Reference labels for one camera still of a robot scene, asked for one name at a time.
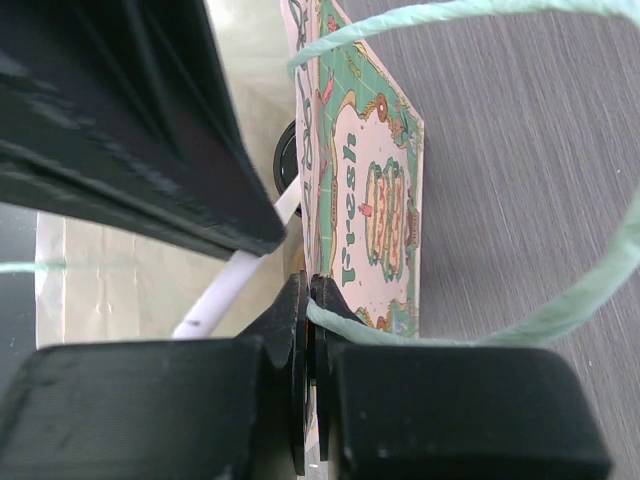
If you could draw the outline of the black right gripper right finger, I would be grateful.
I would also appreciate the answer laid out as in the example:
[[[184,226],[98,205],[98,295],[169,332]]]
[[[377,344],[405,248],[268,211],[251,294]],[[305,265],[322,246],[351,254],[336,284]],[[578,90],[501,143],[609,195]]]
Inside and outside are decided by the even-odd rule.
[[[332,479],[605,479],[574,370],[537,348],[362,345],[309,328]]]

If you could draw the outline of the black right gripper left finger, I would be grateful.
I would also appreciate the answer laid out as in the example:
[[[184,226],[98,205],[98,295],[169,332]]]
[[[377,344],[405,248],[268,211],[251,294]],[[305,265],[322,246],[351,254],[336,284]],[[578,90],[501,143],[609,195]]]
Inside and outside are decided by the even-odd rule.
[[[233,338],[56,345],[1,402],[5,479],[294,479],[305,468],[307,281]]]

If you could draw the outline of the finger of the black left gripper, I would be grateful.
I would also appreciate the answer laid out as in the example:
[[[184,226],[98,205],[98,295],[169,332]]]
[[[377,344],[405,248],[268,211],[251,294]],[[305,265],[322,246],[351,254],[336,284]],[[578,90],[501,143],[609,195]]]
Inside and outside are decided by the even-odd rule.
[[[286,230],[201,1],[5,1],[1,199],[216,258]]]

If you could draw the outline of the black plastic cup lid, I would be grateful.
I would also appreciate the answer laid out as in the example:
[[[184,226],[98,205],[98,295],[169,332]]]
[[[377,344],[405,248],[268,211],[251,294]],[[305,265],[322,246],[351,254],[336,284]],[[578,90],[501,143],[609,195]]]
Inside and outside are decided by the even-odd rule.
[[[285,128],[276,144],[272,170],[277,192],[282,196],[298,177],[296,125],[294,121]]]

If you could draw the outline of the printed paper gift bag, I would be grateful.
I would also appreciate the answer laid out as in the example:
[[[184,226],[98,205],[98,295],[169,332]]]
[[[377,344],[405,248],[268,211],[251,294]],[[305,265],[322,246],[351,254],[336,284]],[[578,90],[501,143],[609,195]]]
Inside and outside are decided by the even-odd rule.
[[[422,347],[546,350],[547,342],[583,325],[636,271],[639,206],[632,203],[605,256],[520,324],[475,341],[421,338],[424,124],[366,40],[420,24],[546,11],[637,22],[637,2],[449,1],[354,23],[333,1],[286,1],[282,11],[292,47],[298,177],[271,202],[286,235],[265,255],[282,253],[283,285],[297,274],[307,281],[306,434],[310,420],[318,425],[311,325],[362,345],[398,346],[408,339]]]

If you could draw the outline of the white paper strip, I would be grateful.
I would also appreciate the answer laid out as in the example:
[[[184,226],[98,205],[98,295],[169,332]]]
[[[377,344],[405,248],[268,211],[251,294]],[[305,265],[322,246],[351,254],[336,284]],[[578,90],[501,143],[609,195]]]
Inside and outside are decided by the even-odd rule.
[[[284,282],[282,253],[257,257],[237,251],[172,333],[174,340],[239,335],[274,300]]]

